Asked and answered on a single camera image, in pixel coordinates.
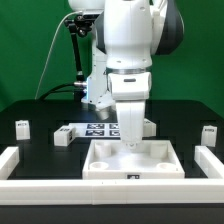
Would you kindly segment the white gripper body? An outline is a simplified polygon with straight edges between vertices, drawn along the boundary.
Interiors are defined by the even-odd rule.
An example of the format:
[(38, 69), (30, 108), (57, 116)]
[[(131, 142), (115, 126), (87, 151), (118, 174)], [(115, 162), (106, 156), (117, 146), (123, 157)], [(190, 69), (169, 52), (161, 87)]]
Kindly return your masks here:
[(146, 100), (151, 88), (151, 73), (109, 74), (110, 92), (115, 101), (120, 139), (135, 149), (143, 138)]

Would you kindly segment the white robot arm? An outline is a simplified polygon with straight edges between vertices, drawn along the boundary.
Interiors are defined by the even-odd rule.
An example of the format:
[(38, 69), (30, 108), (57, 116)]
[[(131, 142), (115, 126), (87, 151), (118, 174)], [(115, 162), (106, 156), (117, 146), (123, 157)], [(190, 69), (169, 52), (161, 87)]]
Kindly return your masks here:
[(98, 111), (116, 108), (120, 138), (134, 149), (143, 138), (145, 103), (153, 55), (167, 55), (182, 42), (184, 24), (175, 0), (68, 0), (93, 30), (92, 72), (83, 101)]

